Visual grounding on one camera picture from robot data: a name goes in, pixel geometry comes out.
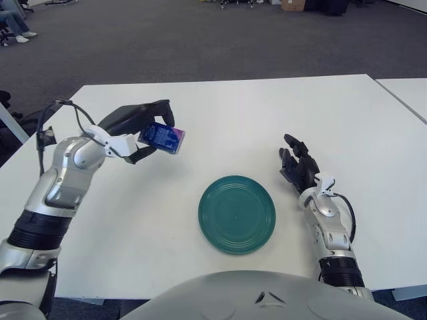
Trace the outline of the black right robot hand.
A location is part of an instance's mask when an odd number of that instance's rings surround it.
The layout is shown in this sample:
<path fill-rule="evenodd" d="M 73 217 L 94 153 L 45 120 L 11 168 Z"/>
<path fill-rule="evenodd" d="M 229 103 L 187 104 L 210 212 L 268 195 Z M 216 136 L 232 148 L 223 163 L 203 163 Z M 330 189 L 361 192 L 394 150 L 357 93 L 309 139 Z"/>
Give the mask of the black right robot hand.
<path fill-rule="evenodd" d="M 279 156 L 282 160 L 280 173 L 301 194 L 306 189 L 316 186 L 315 175 L 320 170 L 303 141 L 299 141 L 289 134 L 284 135 L 284 141 L 292 150 L 293 155 L 289 149 L 279 149 Z"/>

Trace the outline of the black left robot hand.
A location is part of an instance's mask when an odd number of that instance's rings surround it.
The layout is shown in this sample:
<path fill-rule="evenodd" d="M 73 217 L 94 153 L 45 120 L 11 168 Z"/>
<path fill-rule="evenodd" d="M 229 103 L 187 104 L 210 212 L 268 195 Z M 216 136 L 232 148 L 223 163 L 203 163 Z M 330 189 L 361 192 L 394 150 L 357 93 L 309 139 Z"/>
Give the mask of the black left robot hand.
<path fill-rule="evenodd" d="M 185 132 L 175 127 L 170 100 L 121 106 L 98 125 L 96 136 L 107 154 L 135 164 L 157 150 L 175 155 Z"/>

